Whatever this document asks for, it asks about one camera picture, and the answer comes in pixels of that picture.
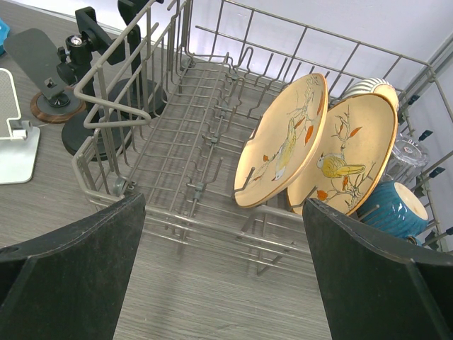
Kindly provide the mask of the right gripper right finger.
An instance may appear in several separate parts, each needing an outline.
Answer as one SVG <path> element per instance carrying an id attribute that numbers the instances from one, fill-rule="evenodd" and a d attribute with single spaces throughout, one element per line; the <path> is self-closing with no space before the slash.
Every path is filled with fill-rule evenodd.
<path id="1" fill-rule="evenodd" d="M 452 255 L 317 199 L 302 217 L 333 339 L 451 339 Z"/>

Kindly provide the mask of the black stand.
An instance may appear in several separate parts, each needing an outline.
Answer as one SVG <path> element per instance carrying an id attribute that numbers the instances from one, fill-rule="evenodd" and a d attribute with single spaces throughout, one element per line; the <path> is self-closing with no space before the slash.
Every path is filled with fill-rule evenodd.
<path id="1" fill-rule="evenodd" d="M 118 11 L 128 26 L 132 20 L 136 17 L 136 15 L 144 8 L 147 1 L 118 1 L 117 8 Z M 141 30 L 138 24 L 131 29 L 131 31 L 127 34 L 127 42 L 129 44 L 130 54 L 132 54 L 141 43 Z M 120 92 L 125 88 L 129 79 L 122 79 L 119 80 L 116 85 L 114 85 L 113 89 L 108 94 L 108 100 L 114 101 L 119 95 Z M 123 95 L 123 97 L 119 100 L 119 104 L 124 106 L 131 106 L 133 108 L 141 108 L 144 110 L 144 101 L 145 95 L 143 93 L 144 89 L 144 78 L 142 76 L 142 72 L 138 73 L 137 78 L 131 83 L 130 87 Z M 166 103 L 164 102 L 167 97 L 166 93 L 162 89 L 161 86 L 157 86 L 155 81 L 147 79 L 147 89 L 149 93 L 155 91 L 156 97 L 151 100 L 151 103 L 148 105 L 147 113 L 151 116 L 151 118 L 157 118 L 161 115 L 162 111 L 165 108 Z"/>
<path id="2" fill-rule="evenodd" d="M 100 55 L 112 45 L 114 40 L 97 24 L 95 9 L 88 6 L 75 12 L 76 22 L 78 25 L 78 35 L 71 35 L 65 40 L 66 50 L 64 47 L 57 49 L 57 56 L 60 64 L 57 65 L 57 73 L 63 81 L 72 86 L 78 83 L 85 74 L 91 69 L 93 52 Z M 125 60 L 125 43 L 122 42 L 115 49 L 113 55 L 107 58 L 110 65 L 118 64 Z M 90 78 L 87 85 L 82 88 L 82 93 L 95 96 L 93 86 L 93 77 Z M 94 104 L 86 102 L 86 109 L 82 113 L 75 114 L 70 118 L 62 129 L 62 142 L 65 149 L 71 155 L 75 155 L 87 137 L 93 137 L 94 130 L 84 127 L 84 120 Z M 120 129 L 112 129 L 115 150 L 121 146 Z M 103 144 L 103 134 L 100 133 L 97 141 L 98 151 L 101 161 L 107 160 L 105 146 Z"/>

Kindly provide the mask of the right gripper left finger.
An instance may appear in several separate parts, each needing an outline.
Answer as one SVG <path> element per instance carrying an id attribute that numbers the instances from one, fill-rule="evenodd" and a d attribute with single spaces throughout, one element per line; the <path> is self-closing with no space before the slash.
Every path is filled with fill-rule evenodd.
<path id="1" fill-rule="evenodd" d="M 112 339 L 144 227 L 142 194 L 1 248 L 2 339 Z"/>

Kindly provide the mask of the black stand front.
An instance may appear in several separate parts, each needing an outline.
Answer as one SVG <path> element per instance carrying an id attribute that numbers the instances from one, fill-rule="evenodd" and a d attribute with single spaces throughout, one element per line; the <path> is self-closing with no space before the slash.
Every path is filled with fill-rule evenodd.
<path id="1" fill-rule="evenodd" d="M 91 69 L 93 52 L 100 55 L 112 45 L 114 40 L 97 24 L 95 9 L 88 6 L 75 12 L 76 22 L 78 25 L 78 35 L 71 35 L 65 40 L 66 50 L 64 47 L 57 49 L 57 56 L 60 64 L 57 65 L 57 73 L 63 81 L 72 86 L 78 83 L 85 74 Z M 122 42 L 115 49 L 113 55 L 107 58 L 110 65 L 118 64 L 125 60 L 125 43 Z M 82 88 L 82 93 L 95 96 L 93 86 L 93 77 L 90 78 L 87 85 Z M 87 137 L 93 137 L 94 130 L 84 127 L 84 120 L 94 104 L 86 102 L 86 109 L 82 113 L 75 114 L 70 118 L 62 129 L 62 142 L 65 149 L 71 155 L 75 155 Z M 112 129 L 115 150 L 121 146 L 120 129 Z M 98 151 L 101 161 L 107 160 L 105 146 L 103 144 L 103 134 L 100 133 L 97 141 Z"/>

